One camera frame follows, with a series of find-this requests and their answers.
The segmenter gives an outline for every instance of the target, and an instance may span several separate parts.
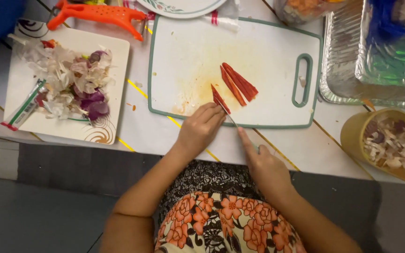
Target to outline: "white table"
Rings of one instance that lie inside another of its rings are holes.
[[[273,6],[271,0],[266,1],[269,6]],[[43,0],[43,2],[47,6],[53,6],[56,1]],[[26,18],[46,22],[48,15],[48,11],[36,0],[27,2]],[[241,0],[240,16],[278,22],[272,10],[261,0]],[[128,71],[126,73],[129,82],[126,83],[124,89],[125,100],[121,107],[116,134],[117,140],[113,145],[104,145],[23,131],[13,132],[1,125],[0,138],[35,144],[79,145],[140,153],[165,154],[176,140],[179,133],[177,124],[182,124],[182,120],[171,120],[148,110],[147,99],[144,94],[147,93],[151,34],[146,32],[145,40],[142,43],[134,40],[129,33],[116,26],[73,19],[68,19],[66,22],[75,29],[117,37],[131,43]],[[149,28],[152,28],[153,25],[153,21],[148,24]],[[323,21],[320,19],[301,26],[301,28],[322,34]],[[11,51],[0,44],[0,122],[3,119],[10,56]],[[132,111],[131,107],[127,106],[126,103],[135,105],[136,110]],[[353,114],[365,111],[366,109],[363,106],[318,102],[314,123],[307,129],[248,129],[247,133],[256,144],[263,144],[272,150],[274,155],[282,159],[290,169],[357,179],[404,183],[367,164],[358,163],[341,149],[339,144],[341,126]],[[231,164],[245,163],[235,128],[222,126],[208,150],[211,154],[203,152],[198,158],[208,161],[219,160]]]

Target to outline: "cutting board handle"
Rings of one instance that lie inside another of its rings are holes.
[[[307,70],[306,70],[306,86],[304,87],[304,93],[302,95],[302,101],[301,102],[296,102],[295,96],[296,96],[296,87],[299,85],[299,63],[301,60],[306,60],[307,62]],[[307,104],[307,101],[309,100],[309,91],[311,90],[311,80],[312,80],[312,68],[313,68],[313,60],[312,56],[309,54],[300,54],[298,58],[296,59],[296,71],[295,71],[295,82],[293,84],[293,94],[292,94],[292,103],[296,107],[304,107]]]

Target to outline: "cup of peels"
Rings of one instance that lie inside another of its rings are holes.
[[[348,154],[405,181],[405,112],[357,113],[343,125],[340,141]]]

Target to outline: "dress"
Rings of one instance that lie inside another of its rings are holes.
[[[164,253],[306,252],[245,166],[192,161],[165,192],[159,223]]]

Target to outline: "knife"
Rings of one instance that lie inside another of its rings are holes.
[[[223,106],[222,102],[220,102],[218,100],[217,97],[215,97],[215,99],[218,101],[219,105],[221,105],[221,107],[223,108],[223,110],[226,112],[226,115],[229,117],[229,119],[232,121],[232,123],[235,125],[235,127],[237,129],[239,129],[239,125],[237,125],[237,123],[235,123],[235,121],[232,119],[232,117],[229,115],[228,111],[226,110],[226,108]],[[256,144],[254,144],[254,142],[251,141],[252,147],[254,148],[254,150],[256,150],[257,153],[259,153],[259,148],[257,147]]]

